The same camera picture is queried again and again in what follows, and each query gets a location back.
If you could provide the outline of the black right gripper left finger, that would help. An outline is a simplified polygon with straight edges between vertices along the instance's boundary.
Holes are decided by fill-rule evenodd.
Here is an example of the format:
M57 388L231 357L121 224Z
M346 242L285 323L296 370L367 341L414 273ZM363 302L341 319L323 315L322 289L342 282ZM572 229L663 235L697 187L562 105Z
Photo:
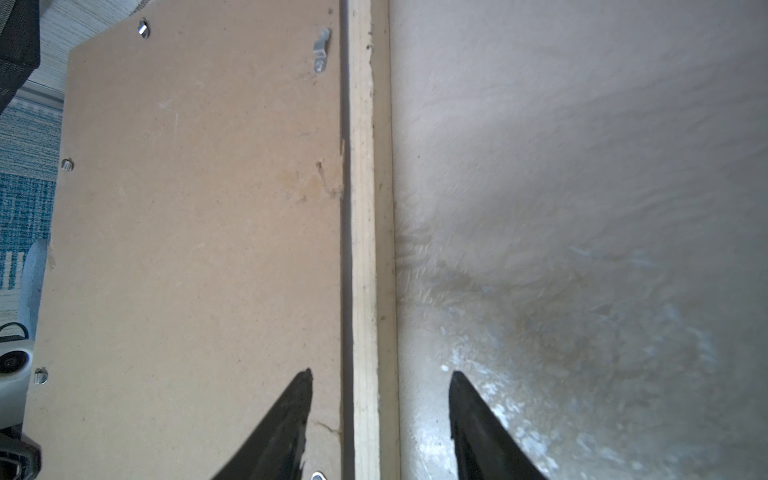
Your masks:
M214 479L301 479L312 395L312 371L305 369L291 380Z

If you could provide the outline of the brown frame backing board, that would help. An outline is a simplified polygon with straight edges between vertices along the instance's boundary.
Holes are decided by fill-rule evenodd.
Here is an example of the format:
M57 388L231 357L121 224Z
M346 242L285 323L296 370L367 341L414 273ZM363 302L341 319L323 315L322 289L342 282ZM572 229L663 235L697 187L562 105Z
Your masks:
M157 1L69 56L24 431L44 479L209 479L310 370L342 475L334 1Z

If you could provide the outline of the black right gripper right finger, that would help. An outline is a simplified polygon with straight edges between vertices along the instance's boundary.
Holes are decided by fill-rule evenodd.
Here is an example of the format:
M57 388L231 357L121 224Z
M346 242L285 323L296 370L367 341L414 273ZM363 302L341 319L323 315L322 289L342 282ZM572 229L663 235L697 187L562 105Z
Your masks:
M461 371L452 373L448 402L460 480L546 479Z

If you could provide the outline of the light wooden picture frame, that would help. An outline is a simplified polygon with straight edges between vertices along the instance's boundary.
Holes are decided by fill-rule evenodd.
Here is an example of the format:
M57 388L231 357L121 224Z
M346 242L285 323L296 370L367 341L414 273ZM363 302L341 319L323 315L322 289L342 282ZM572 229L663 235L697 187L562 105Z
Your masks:
M399 479L389 2L348 2L347 32L354 469Z

